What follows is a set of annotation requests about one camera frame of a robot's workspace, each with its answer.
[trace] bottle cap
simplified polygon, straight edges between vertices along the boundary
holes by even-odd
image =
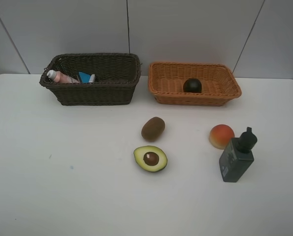
[[[242,133],[237,142],[237,150],[240,152],[248,153],[255,146],[258,139],[252,133],[252,129],[247,127],[247,131]]]
[[[57,72],[54,71],[54,70],[49,70],[48,73],[47,73],[47,76],[51,79],[51,80],[54,80],[55,77],[57,75]]]

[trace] white table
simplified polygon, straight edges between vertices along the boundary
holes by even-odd
[[[293,236],[293,80],[237,80],[224,107],[158,104],[146,77],[129,105],[65,107],[39,75],[0,75],[0,236]],[[133,158],[154,116],[155,174]],[[220,123],[258,137],[238,183],[208,141]]]

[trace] kiwi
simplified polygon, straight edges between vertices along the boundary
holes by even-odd
[[[159,117],[151,118],[142,128],[142,137],[149,142],[156,141],[165,130],[165,122]]]

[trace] avocado pit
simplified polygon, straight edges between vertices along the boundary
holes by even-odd
[[[156,153],[149,151],[144,154],[143,160],[146,165],[155,166],[160,161],[160,157]]]

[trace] dark brown wicker basket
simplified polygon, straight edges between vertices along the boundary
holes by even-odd
[[[96,80],[92,84],[58,84],[47,77],[49,70],[75,79],[79,71],[95,74]],[[134,54],[63,54],[53,58],[45,68],[40,84],[65,106],[125,105],[131,102],[140,75],[140,60]]]

